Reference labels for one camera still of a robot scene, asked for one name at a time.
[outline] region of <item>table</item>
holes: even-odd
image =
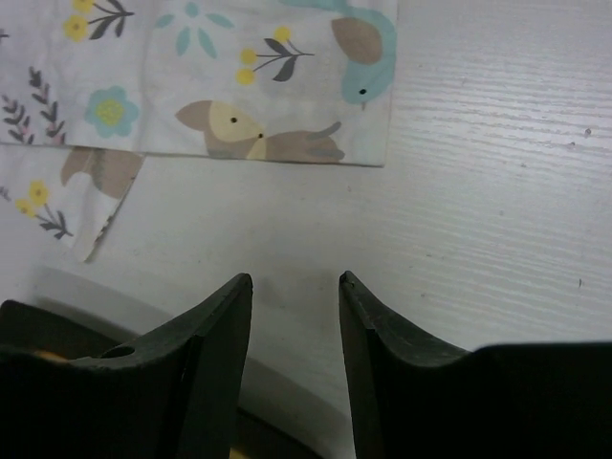
[[[610,338],[611,25],[603,0],[401,0],[386,168],[148,158],[88,264],[1,206],[3,299],[143,333],[251,273],[243,406],[353,457],[346,269],[469,349]]]

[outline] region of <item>printed napkin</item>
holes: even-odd
[[[0,205],[14,207],[85,261],[142,160],[117,150],[0,145]]]
[[[383,165],[397,0],[3,0],[0,142]]]

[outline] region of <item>leaf print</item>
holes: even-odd
[[[157,20],[157,22],[155,23],[155,27],[157,27],[158,29],[162,29],[166,26],[169,26],[173,20],[174,14],[164,14]]]
[[[123,6],[121,5],[121,3],[119,3],[118,0],[106,0],[108,3],[110,3],[111,5],[113,5],[113,7],[115,7],[115,9],[119,12],[126,12],[125,9],[123,8]]]
[[[40,227],[44,229],[45,231],[49,231],[49,230],[53,230],[54,228],[56,228],[56,224],[53,222],[45,222],[45,223],[41,223]]]
[[[217,57],[217,50],[214,49],[214,44],[212,43],[210,36],[202,29],[198,29],[198,41],[200,42],[202,49],[206,51],[207,55],[213,59]]]
[[[9,189],[5,186],[0,186],[0,198],[4,199],[8,203],[11,201],[11,196],[9,196]]]
[[[189,17],[196,17],[200,14],[200,9],[195,3],[189,2],[185,6],[185,14]]]
[[[190,29],[189,27],[185,27],[179,32],[179,36],[176,37],[176,54],[184,55],[185,51],[187,51],[187,48],[189,47],[190,41]]]
[[[240,61],[247,66],[256,65],[259,58],[267,58],[268,60],[253,69],[239,69],[236,72],[236,81],[243,85],[253,84],[256,72],[283,59],[285,61],[273,78],[273,81],[285,82],[290,80],[294,76],[295,65],[299,58],[304,55],[313,55],[311,53],[303,53],[296,48],[291,41],[291,35],[292,32],[288,27],[281,26],[274,31],[274,38],[264,38],[266,45],[276,52],[275,55],[259,55],[253,48],[243,49],[240,53]]]
[[[287,59],[285,64],[280,69],[280,72],[273,78],[274,81],[284,82],[291,79],[294,75],[295,63],[297,62],[297,55],[294,55],[291,59]]]
[[[66,218],[64,217],[64,213],[61,210],[57,211],[57,217],[59,218],[59,226],[63,229],[66,228]],[[55,239],[61,239],[61,236],[63,236],[63,234],[56,234],[55,235]]]
[[[124,17],[122,17],[122,18],[119,20],[119,24],[117,24],[117,27],[115,28],[115,35],[116,35],[117,37],[120,37],[120,36],[121,36],[121,34],[123,33],[123,26],[124,26],[124,25],[125,25],[125,18],[124,18]]]
[[[46,83],[42,78],[42,73],[36,71],[34,67],[30,67],[30,86],[36,92],[32,93],[32,98],[42,104],[46,110],[42,110],[40,116],[43,117],[49,125],[45,130],[47,137],[52,140],[55,145],[63,145],[66,141],[66,133],[61,130],[64,127],[64,121],[57,122],[57,102],[49,103],[49,91],[51,89],[49,83]]]
[[[11,115],[3,119],[5,124],[11,126],[8,130],[9,135],[19,143],[32,144],[34,134],[30,134],[30,117],[26,115],[24,105],[17,100],[11,100],[6,95],[2,96],[2,100],[5,102],[2,109]]]
[[[225,29],[233,29],[234,25],[226,16],[217,13],[206,14],[206,18],[214,22],[217,26],[221,26]]]
[[[112,16],[105,18],[99,23],[92,35],[89,37],[90,40],[98,40],[104,36],[106,29],[113,23],[114,18]]]
[[[291,52],[287,48],[285,48],[283,45],[281,45],[278,41],[274,40],[273,38],[266,38],[264,39],[264,41],[266,42],[266,44],[270,47],[272,51],[275,51],[279,53],[280,55],[291,55]]]
[[[187,2],[185,4],[185,7],[183,8],[183,13],[187,17],[194,19],[201,15],[201,10],[195,2]],[[157,19],[155,27],[157,29],[162,29],[172,23],[175,17],[176,15],[173,13],[164,14]],[[234,27],[233,23],[222,14],[208,13],[204,14],[204,17],[206,17],[213,24],[223,27],[224,29],[233,29]],[[184,55],[186,53],[187,49],[191,44],[191,32],[194,32],[197,34],[200,48],[202,48],[202,50],[209,57],[212,57],[213,59],[217,57],[218,53],[214,42],[212,41],[210,35],[204,28],[198,28],[197,31],[194,28],[192,31],[189,26],[182,25],[181,27],[181,31],[177,35],[175,43],[177,55]]]
[[[89,36],[89,39],[98,40],[106,34],[108,28],[112,24],[115,24],[115,36],[120,37],[123,34],[123,29],[125,27],[125,18],[128,16],[133,16],[134,13],[127,11],[119,0],[106,0],[106,2],[108,2],[115,10],[108,10],[110,7],[103,7],[99,1],[97,3],[92,1],[85,9],[83,9],[82,6],[81,8],[78,8],[79,11],[87,13],[89,12],[89,9],[95,7],[97,10],[106,13],[106,15],[87,22],[87,19],[85,19],[84,16],[73,14],[70,16],[68,21],[64,23],[64,32],[66,36],[72,38],[75,42],[79,42],[85,36],[87,36],[89,26],[95,25],[94,31]]]

